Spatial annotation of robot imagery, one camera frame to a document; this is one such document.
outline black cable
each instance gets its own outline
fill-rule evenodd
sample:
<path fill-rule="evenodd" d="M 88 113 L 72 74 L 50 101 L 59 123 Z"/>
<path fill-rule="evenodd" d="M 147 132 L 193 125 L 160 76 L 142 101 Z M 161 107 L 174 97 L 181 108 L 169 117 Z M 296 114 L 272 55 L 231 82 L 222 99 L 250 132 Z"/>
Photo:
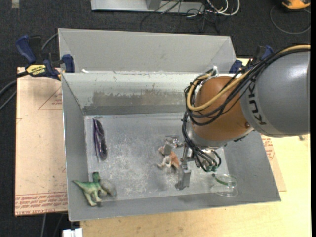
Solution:
<path fill-rule="evenodd" d="M 56 37 L 58 36 L 58 33 L 55 33 L 54 35 L 52 35 L 45 43 L 44 45 L 41 47 L 41 51 L 43 52 L 44 49 L 47 47 L 47 45 Z"/>
<path fill-rule="evenodd" d="M 8 89 L 16 84 L 16 80 L 9 82 L 2 90 L 0 90 L 0 97 L 8 91 Z M 16 91 L 0 106 L 0 111 L 10 102 L 10 100 L 16 95 Z"/>
<path fill-rule="evenodd" d="M 64 213 L 62 213 L 62 214 L 61 214 L 61 216 L 60 216 L 60 218 L 59 218 L 59 220 L 58 220 L 58 223 L 57 223 L 57 225 L 56 225 L 56 228 L 55 228 L 54 234 L 53 234 L 53 236 L 52 236 L 52 237 L 56 237 L 56 234 L 57 234 L 58 229 L 59 229 L 59 225 L 60 225 L 61 220 L 63 219 L 63 217 L 64 217 Z"/>
<path fill-rule="evenodd" d="M 185 139 L 186 144 L 192 150 L 192 153 L 196 157 L 196 159 L 198 160 L 200 167 L 205 172 L 216 171 L 216 169 L 221 165 L 221 162 L 222 162 L 220 156 L 217 154 L 217 152 L 214 152 L 215 155 L 217 156 L 217 158 L 219 159 L 219 162 L 217 163 L 216 160 L 213 157 L 211 157 L 210 155 L 208 155 L 205 152 L 203 152 L 202 149 L 200 149 L 198 146 L 196 146 L 194 144 L 194 142 L 189 138 L 189 136 L 187 134 L 187 127 L 186 127 L 187 120 L 188 120 L 188 113 L 185 112 L 184 115 L 183 115 L 183 119 L 182 119 L 182 134 L 183 134 L 183 137 Z M 203 164 L 200 161 L 199 157 L 202 157 L 203 159 L 205 159 L 209 163 L 209 166 L 210 166 L 209 169 L 206 169 L 203 166 Z"/>
<path fill-rule="evenodd" d="M 144 23 L 144 21 L 145 21 L 149 16 L 151 16 L 154 12 L 157 12 L 158 10 L 162 9 L 163 7 L 165 7 L 166 5 L 168 5 L 169 3 L 173 2 L 173 1 L 176 1 L 176 0 L 170 0 L 170 1 L 168 1 L 167 3 L 165 3 L 164 5 L 162 5 L 161 7 L 159 7 L 158 9 L 156 9 L 156 10 L 154 10 L 154 11 L 151 11 L 148 15 L 146 15 L 146 16 L 142 19 L 142 21 L 140 22 L 140 24 L 139 24 L 139 29 L 140 29 L 140 31 L 142 31 L 143 23 Z M 169 12 L 170 10 L 172 10 L 173 8 L 175 8 L 178 4 L 181 4 L 181 2 L 182 2 L 182 0 L 177 1 L 171 8 L 167 9 L 166 11 L 163 11 L 163 12 L 160 13 L 160 14 L 163 15 L 163 14 Z"/>
<path fill-rule="evenodd" d="M 41 226 L 40 237 L 44 236 L 45 223 L 46 223 L 46 213 L 44 214 L 44 217 L 43 217 L 43 224 Z"/>

